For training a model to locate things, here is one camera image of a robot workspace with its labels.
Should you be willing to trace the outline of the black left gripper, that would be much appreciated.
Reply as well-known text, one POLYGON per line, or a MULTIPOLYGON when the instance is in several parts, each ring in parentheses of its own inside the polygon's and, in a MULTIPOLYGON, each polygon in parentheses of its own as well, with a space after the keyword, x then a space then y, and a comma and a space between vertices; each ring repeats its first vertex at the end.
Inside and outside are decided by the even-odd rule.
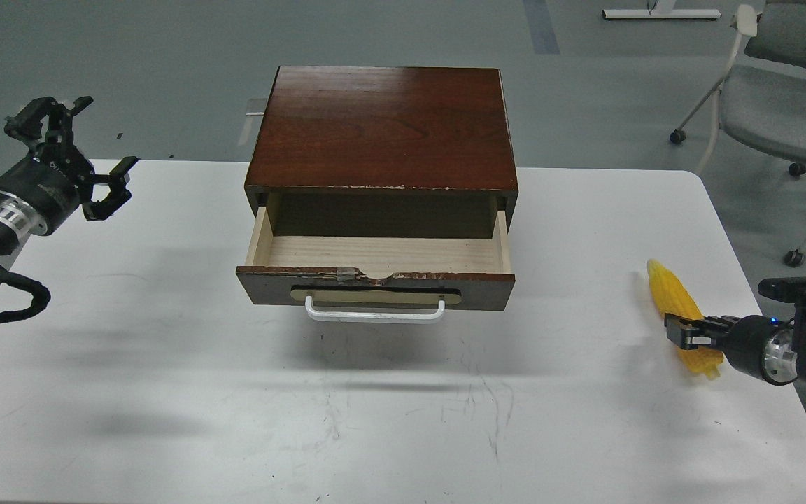
POLYGON ((87 221, 104 221, 132 198, 127 184, 137 156, 96 174, 74 143, 73 118, 93 101, 83 96, 65 106, 41 97, 6 118, 4 134, 25 144, 29 154, 0 176, 1 228, 17 237, 49 236, 81 205, 87 221), (108 188, 103 199, 93 200, 95 186, 108 188))

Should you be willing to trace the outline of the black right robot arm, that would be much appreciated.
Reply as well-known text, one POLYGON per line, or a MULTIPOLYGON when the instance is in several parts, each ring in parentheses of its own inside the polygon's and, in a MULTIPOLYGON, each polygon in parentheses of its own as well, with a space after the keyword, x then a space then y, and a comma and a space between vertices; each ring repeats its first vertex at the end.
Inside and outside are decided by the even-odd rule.
POLYGON ((682 318, 665 312, 666 335, 687 351, 722 351, 733 369, 770 385, 806 383, 806 277, 767 278, 761 296, 794 306, 790 320, 751 315, 682 318))

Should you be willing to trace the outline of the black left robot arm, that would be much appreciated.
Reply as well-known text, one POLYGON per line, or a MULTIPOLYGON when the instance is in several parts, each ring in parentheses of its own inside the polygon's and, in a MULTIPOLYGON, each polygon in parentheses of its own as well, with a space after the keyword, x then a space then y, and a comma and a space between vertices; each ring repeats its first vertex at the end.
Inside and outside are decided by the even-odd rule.
POLYGON ((0 323, 34 318, 51 300, 44 284, 11 268, 30 236, 52 235, 77 210, 88 221, 106 220, 131 199, 137 157, 99 174, 74 143, 73 119, 92 102, 39 97, 6 119, 4 133, 27 153, 0 175, 0 323))

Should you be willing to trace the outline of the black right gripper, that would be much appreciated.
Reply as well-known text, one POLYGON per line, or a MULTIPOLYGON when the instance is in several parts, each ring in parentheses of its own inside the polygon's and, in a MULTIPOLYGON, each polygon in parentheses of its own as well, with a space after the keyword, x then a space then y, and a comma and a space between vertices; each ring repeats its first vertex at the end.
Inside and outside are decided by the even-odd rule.
POLYGON ((774 386, 798 379, 792 325, 764 316, 707 316, 702 319, 665 314, 666 337, 690 351, 720 350, 733 369, 774 386))

